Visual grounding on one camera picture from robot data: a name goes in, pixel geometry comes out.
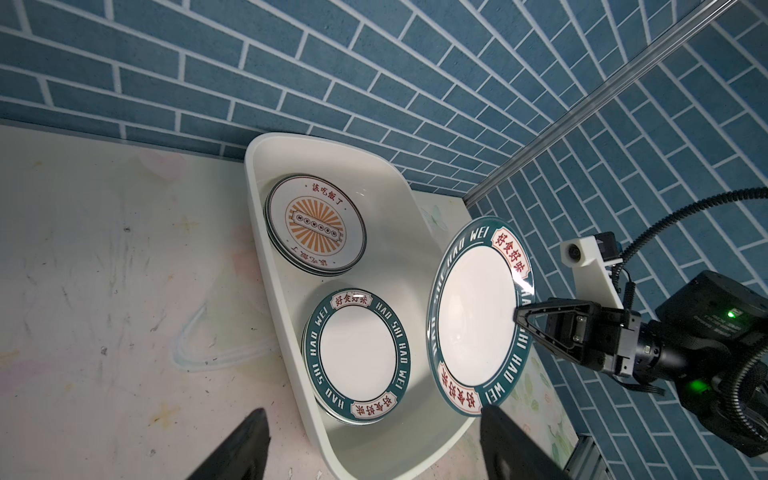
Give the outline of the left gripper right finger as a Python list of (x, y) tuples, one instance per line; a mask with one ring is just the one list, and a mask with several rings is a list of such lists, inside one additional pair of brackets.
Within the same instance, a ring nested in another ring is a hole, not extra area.
[(489, 479), (561, 479), (569, 476), (503, 410), (482, 409), (480, 445)]

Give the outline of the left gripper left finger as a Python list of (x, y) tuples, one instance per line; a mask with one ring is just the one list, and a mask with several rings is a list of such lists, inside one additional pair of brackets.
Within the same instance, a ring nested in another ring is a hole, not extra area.
[(264, 478), (271, 437), (264, 408), (252, 411), (189, 475), (189, 480)]

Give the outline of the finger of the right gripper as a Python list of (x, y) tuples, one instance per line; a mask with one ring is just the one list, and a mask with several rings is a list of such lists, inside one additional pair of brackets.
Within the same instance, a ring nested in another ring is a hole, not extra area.
[(517, 307), (514, 321), (555, 355), (585, 360), (599, 314), (595, 302), (550, 298)]

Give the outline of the orange sunburst plate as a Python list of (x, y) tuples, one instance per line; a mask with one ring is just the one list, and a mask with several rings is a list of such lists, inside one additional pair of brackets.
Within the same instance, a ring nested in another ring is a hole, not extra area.
[(298, 269), (318, 276), (340, 276), (362, 259), (368, 244), (367, 226), (359, 210), (352, 209), (352, 240), (343, 216), (319, 200), (296, 200), (285, 211), (281, 231), (272, 208), (262, 208), (272, 245)]
[(264, 204), (275, 248), (302, 271), (337, 276), (363, 258), (367, 229), (357, 206), (340, 188), (317, 176), (281, 178)]

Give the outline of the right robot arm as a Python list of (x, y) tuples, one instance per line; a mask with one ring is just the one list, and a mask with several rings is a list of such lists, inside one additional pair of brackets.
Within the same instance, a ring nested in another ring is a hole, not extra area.
[(713, 271), (699, 273), (645, 322), (630, 309), (551, 298), (514, 320), (556, 356), (623, 388), (680, 405), (748, 457), (767, 451), (767, 300)]

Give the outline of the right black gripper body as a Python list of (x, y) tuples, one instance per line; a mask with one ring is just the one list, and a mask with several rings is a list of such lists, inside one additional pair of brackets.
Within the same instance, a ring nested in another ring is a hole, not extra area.
[(598, 373), (630, 377), (651, 368), (659, 355), (660, 341), (634, 311), (600, 306), (586, 359), (555, 356)]

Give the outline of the green rim plate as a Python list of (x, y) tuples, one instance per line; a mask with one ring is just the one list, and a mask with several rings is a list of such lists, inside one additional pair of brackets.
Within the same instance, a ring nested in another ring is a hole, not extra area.
[(308, 320), (301, 350), (317, 403), (351, 425), (370, 425), (403, 401), (412, 355), (395, 311), (376, 294), (346, 288), (327, 295)]
[(438, 392), (454, 411), (478, 417), (513, 392), (532, 345), (515, 315), (534, 299), (531, 260), (508, 222), (480, 217), (451, 240), (428, 300), (426, 343)]

